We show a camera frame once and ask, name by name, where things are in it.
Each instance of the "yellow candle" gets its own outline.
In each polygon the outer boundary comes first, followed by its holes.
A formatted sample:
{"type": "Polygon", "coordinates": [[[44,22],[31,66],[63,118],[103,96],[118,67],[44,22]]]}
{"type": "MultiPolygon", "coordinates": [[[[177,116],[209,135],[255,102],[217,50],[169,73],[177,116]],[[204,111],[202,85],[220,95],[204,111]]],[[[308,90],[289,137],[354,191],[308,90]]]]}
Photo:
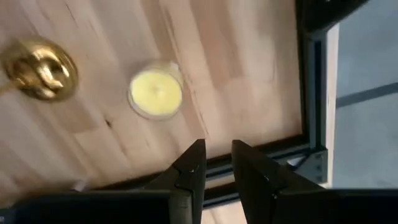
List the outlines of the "yellow candle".
{"type": "Polygon", "coordinates": [[[175,114],[182,102],[182,87],[177,78],[169,69],[150,68],[138,73],[130,83],[133,108],[149,118],[175,114]]]}

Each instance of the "wooden floor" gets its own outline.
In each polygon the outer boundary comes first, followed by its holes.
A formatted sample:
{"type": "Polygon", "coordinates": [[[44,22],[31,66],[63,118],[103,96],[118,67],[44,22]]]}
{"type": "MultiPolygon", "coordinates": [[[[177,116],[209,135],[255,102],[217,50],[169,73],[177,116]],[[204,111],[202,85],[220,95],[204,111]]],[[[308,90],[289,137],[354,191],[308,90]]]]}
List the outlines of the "wooden floor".
{"type": "Polygon", "coordinates": [[[232,139],[301,132],[294,1],[0,0],[0,48],[32,34],[72,56],[80,86],[63,103],[0,97],[0,201],[160,171],[198,138],[215,157],[232,139]],[[167,121],[140,117],[126,97],[134,73],[158,59],[185,80],[167,121]]]}
{"type": "Polygon", "coordinates": [[[223,205],[211,210],[204,210],[201,215],[201,224],[245,224],[241,202],[223,205]]]}

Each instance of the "black plastic part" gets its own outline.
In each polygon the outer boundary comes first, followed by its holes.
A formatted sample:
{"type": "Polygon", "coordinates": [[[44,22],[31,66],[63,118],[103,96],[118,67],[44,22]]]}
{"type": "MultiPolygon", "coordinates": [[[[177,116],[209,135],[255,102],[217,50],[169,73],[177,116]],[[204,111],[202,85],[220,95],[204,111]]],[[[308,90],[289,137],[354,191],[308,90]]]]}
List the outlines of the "black plastic part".
{"type": "Polygon", "coordinates": [[[183,190],[65,192],[15,204],[12,223],[192,223],[191,194],[183,190]]]}
{"type": "Polygon", "coordinates": [[[196,140],[163,174],[145,189],[180,189],[191,192],[193,224],[200,224],[205,191],[206,145],[196,140]]]}
{"type": "Polygon", "coordinates": [[[283,190],[322,189],[242,141],[233,141],[232,158],[248,223],[272,223],[277,196],[283,190]]]}
{"type": "Polygon", "coordinates": [[[277,197],[272,223],[396,223],[398,190],[308,190],[277,197]]]}

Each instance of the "gold metal fixture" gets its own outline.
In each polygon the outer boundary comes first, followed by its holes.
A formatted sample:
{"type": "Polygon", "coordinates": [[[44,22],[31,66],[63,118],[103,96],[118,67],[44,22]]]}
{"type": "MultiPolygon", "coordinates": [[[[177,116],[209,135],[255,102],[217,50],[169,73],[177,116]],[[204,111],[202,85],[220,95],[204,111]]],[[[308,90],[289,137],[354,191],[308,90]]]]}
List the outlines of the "gold metal fixture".
{"type": "Polygon", "coordinates": [[[0,62],[10,82],[0,87],[0,95],[19,88],[42,101],[60,101],[75,92],[78,74],[70,56],[57,44],[34,37],[14,41],[0,62]]]}

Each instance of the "black metal frame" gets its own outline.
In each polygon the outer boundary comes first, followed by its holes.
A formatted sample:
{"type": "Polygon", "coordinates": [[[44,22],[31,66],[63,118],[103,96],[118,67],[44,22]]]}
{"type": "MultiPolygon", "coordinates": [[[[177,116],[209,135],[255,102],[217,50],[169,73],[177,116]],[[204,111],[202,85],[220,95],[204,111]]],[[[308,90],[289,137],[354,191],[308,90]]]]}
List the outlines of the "black metal frame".
{"type": "MultiPolygon", "coordinates": [[[[255,146],[281,164],[301,158],[291,168],[315,183],[327,181],[326,33],[367,0],[296,0],[298,59],[302,102],[302,134],[255,146]]],[[[206,181],[233,173],[231,155],[208,159],[206,181]]],[[[141,188],[159,174],[109,185],[106,190],[141,188]]],[[[239,200],[235,184],[205,190],[203,209],[239,200]]]]}

